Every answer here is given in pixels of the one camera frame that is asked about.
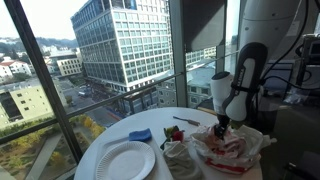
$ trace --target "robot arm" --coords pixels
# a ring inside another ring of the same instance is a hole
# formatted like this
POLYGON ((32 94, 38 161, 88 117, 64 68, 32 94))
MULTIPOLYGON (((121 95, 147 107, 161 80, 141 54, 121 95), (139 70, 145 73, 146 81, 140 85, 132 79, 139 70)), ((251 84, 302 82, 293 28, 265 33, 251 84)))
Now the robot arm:
POLYGON ((221 83, 228 79, 222 72, 211 81, 213 103, 215 110, 219 109, 220 123, 215 127, 218 137, 222 138, 226 130, 226 116, 235 121, 248 119, 264 66, 287 33, 299 3, 300 0, 247 0, 234 79, 229 84, 221 83))

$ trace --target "apartment building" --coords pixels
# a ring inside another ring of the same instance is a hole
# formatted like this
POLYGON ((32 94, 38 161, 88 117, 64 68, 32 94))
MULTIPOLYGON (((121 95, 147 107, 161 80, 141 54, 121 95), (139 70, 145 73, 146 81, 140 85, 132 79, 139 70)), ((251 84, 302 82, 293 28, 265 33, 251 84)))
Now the apartment building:
POLYGON ((80 52, 71 50, 55 51, 50 56, 50 69, 61 76, 82 73, 82 58, 80 52))
POLYGON ((0 83, 9 80, 16 73, 32 75, 29 65, 25 62, 6 58, 0 63, 0 83))
MULTIPOLYGON (((67 106, 61 87, 53 80, 60 100, 67 106)), ((0 129, 53 116, 51 105, 38 79, 3 85, 0 88, 0 129)))
POLYGON ((88 1, 71 18, 88 77, 127 92, 169 70, 167 9, 163 0, 88 1))

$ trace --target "rooftop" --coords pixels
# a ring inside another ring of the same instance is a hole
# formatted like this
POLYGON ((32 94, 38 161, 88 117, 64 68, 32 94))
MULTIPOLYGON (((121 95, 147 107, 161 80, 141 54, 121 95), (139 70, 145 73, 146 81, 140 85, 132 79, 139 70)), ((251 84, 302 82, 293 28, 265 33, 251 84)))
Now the rooftop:
POLYGON ((13 63, 21 63, 21 64, 26 64, 25 62, 23 62, 23 61, 19 61, 19 60, 12 60, 12 59, 10 59, 10 60, 4 60, 4 61, 2 61, 1 63, 0 63, 0 66, 10 66, 11 64, 13 64, 13 63))
POLYGON ((0 92, 7 92, 7 91, 15 91, 19 89, 24 88, 31 88, 35 86, 40 86, 40 82, 37 78, 29 79, 23 82, 13 83, 13 84, 7 84, 0 86, 0 92))
MULTIPOLYGON (((212 59, 203 59, 199 62, 187 66, 187 82, 190 86, 208 87, 210 80, 215 74, 215 65, 212 59)), ((161 80, 174 74, 173 69, 167 71, 162 76, 155 78, 161 80)))
POLYGON ((52 57, 66 56, 66 55, 76 55, 76 52, 73 52, 72 50, 54 51, 54 52, 51 52, 50 57, 52 58, 52 57))

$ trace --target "white round table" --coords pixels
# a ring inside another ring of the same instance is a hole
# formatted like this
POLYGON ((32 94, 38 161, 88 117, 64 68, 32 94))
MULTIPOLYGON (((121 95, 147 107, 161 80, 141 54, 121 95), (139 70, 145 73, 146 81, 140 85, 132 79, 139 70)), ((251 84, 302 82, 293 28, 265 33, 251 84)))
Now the white round table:
MULTIPOLYGON (((209 113, 190 108, 178 107, 158 108, 129 116, 108 128, 90 145, 77 167, 75 180, 91 180, 95 178, 95 167, 98 162, 95 158, 92 158, 92 156, 98 152, 99 143, 106 141, 108 138, 122 138, 124 136, 128 136, 132 131, 140 131, 150 128, 152 138, 155 139, 156 143, 160 147, 160 145, 165 141, 163 128, 177 125, 179 129, 185 130, 185 137, 189 137, 190 134, 196 131, 196 126, 188 124, 185 121, 175 120, 172 116, 192 119, 200 122, 201 125, 207 126, 218 122, 216 116, 209 113)), ((188 147, 190 156, 201 168, 204 179, 262 179, 260 163, 256 163, 255 166, 243 175, 232 175, 208 167, 199 159, 196 150, 192 147, 191 143, 189 143, 188 147)))

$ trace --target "paper plate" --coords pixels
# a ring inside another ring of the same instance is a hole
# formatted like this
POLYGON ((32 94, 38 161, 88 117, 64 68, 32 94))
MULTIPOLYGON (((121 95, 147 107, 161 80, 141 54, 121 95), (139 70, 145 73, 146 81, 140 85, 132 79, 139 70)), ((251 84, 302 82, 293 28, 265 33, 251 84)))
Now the paper plate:
POLYGON ((152 170, 155 160, 149 145, 126 142, 106 152, 96 169, 96 179, 143 179, 152 170))

